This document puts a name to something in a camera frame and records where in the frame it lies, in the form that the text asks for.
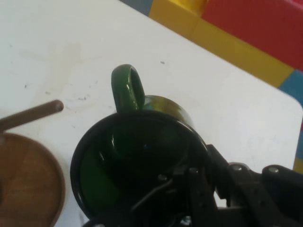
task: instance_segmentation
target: green mug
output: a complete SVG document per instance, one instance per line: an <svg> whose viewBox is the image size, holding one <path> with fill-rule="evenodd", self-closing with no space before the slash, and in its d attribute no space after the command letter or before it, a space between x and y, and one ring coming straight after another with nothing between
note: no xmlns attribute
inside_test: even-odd
<svg viewBox="0 0 303 227"><path fill-rule="evenodd" d="M131 65L114 69L112 90L117 113L85 133L71 161L72 190L89 218L120 199L138 201L160 175L170 176L185 163L189 150L205 148L184 109L146 96Z"/></svg>

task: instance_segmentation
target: wooden disc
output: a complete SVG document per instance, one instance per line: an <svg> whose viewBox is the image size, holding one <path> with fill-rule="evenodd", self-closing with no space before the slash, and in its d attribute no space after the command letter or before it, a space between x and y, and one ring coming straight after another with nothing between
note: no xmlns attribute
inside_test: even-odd
<svg viewBox="0 0 303 227"><path fill-rule="evenodd" d="M0 226L54 226L64 196L62 170L49 150L0 134Z"/></svg>

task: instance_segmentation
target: mug rim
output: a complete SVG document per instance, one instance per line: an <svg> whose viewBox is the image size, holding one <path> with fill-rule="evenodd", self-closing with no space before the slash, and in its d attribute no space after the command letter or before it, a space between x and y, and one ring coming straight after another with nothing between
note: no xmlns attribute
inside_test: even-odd
<svg viewBox="0 0 303 227"><path fill-rule="evenodd" d="M90 146L90 141L92 140L92 138L95 138L97 135L107 130L111 125L117 123L117 121L131 120L134 118L153 119L153 120L156 119L166 122L169 121L175 126L185 130L186 133L190 134L192 138L199 140L202 147L207 151L205 142L191 126L165 113L161 113L153 110L140 110L140 111L125 113L125 114L114 113L101 119L100 121L95 123L92 127L90 127L90 129L82 136L79 143L77 144L77 147L71 159L71 168L70 168L71 189L77 201L77 204L89 219L91 219L94 215L89 210L88 205L85 204L85 200L83 199L83 194L80 186L80 166L84 153L87 150L87 148Z"/></svg>

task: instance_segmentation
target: toy block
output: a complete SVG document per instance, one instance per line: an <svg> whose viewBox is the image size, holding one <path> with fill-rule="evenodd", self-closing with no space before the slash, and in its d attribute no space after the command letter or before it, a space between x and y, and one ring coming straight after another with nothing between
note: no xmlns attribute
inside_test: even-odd
<svg viewBox="0 0 303 227"><path fill-rule="evenodd" d="M294 70L203 19L199 20L190 40L275 87Z"/></svg>
<svg viewBox="0 0 303 227"><path fill-rule="evenodd" d="M303 70L302 0L209 0L202 18Z"/></svg>

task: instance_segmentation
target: mug handle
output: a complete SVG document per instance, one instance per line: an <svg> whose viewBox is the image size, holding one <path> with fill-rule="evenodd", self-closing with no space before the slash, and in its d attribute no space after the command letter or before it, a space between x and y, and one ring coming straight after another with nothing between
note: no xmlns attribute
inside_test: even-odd
<svg viewBox="0 0 303 227"><path fill-rule="evenodd" d="M132 65L120 65L113 70L112 90L118 113L129 113L143 108L144 90Z"/></svg>

